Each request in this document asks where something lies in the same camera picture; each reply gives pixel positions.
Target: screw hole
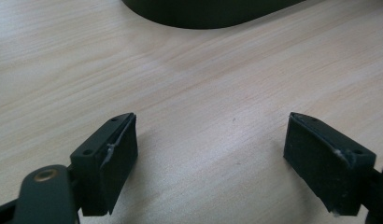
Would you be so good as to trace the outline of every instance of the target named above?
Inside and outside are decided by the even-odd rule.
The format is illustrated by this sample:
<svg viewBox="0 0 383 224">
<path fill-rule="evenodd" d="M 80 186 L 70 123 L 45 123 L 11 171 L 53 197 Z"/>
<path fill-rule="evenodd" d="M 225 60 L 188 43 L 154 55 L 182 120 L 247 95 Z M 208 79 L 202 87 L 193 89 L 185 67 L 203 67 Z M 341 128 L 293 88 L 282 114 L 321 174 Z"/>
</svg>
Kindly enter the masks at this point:
<svg viewBox="0 0 383 224">
<path fill-rule="evenodd" d="M 37 175 L 35 175 L 34 180 L 36 182 L 43 182 L 43 181 L 52 179 L 57 174 L 58 174 L 58 172 L 55 169 L 44 170 L 44 171 L 39 172 Z"/>
<path fill-rule="evenodd" d="M 91 150 L 91 149 L 87 149 L 87 150 L 84 150 L 84 151 L 83 151 L 83 155 L 84 155 L 84 156 L 88 156 L 88 155 L 90 155 L 90 154 L 92 154 L 92 150 Z"/>
<path fill-rule="evenodd" d="M 354 149 L 354 150 L 352 150 L 352 152 L 354 152 L 355 154 L 358 154 L 358 155 L 363 154 L 363 152 L 358 150 L 358 149 Z"/>
</svg>

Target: wooden table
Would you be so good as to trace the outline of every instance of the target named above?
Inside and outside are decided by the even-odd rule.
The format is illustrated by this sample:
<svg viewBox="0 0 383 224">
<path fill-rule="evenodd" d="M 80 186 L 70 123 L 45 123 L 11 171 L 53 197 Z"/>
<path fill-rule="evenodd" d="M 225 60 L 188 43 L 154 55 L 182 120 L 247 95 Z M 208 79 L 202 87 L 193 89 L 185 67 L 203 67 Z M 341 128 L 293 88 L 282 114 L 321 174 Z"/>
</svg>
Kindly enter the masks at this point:
<svg viewBox="0 0 383 224">
<path fill-rule="evenodd" d="M 114 214 L 82 223 L 363 223 L 334 217 L 283 159 L 291 111 L 383 167 L 383 0 L 306 1 L 219 30 L 120 0 L 0 1 L 0 204 L 107 119 L 137 114 Z"/>
</svg>

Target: brass rivet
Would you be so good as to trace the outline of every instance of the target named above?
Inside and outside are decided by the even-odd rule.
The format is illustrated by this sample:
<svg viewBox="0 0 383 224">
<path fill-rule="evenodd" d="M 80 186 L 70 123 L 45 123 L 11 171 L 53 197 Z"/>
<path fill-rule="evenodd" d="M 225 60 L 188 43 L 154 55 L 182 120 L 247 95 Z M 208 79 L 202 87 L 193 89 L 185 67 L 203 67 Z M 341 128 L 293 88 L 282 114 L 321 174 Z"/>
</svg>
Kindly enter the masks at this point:
<svg viewBox="0 0 383 224">
<path fill-rule="evenodd" d="M 40 171 L 37 175 L 35 175 L 34 180 L 36 182 L 43 182 L 43 181 L 52 179 L 57 174 L 58 174 L 58 171 L 55 169 Z"/>
</svg>

